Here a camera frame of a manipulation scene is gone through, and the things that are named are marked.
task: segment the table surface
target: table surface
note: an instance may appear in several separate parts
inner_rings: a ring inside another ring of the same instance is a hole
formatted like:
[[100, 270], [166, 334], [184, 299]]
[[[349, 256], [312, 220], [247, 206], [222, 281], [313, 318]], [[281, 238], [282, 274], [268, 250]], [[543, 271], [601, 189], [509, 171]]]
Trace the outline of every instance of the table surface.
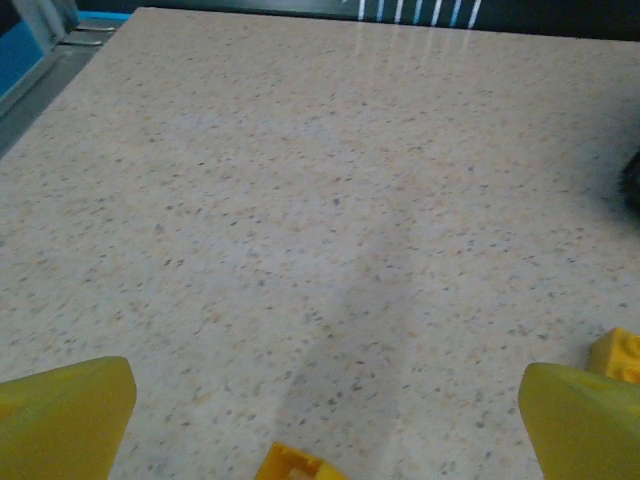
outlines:
[[113, 479], [539, 479], [525, 366], [638, 329], [637, 44], [142, 9], [0, 164], [7, 380], [124, 355]]

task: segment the yellow lego brick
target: yellow lego brick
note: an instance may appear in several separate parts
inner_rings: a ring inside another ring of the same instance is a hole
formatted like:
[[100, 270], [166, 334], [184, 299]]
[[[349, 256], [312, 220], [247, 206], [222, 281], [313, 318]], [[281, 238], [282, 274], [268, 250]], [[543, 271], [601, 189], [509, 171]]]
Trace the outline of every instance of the yellow lego brick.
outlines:
[[588, 370], [640, 385], [640, 335], [611, 330], [591, 346]]
[[519, 402], [546, 480], [640, 479], [640, 386], [534, 363]]
[[0, 384], [0, 478], [106, 480], [135, 400], [121, 357]]
[[324, 460], [274, 443], [256, 480], [348, 480], [333, 465]]

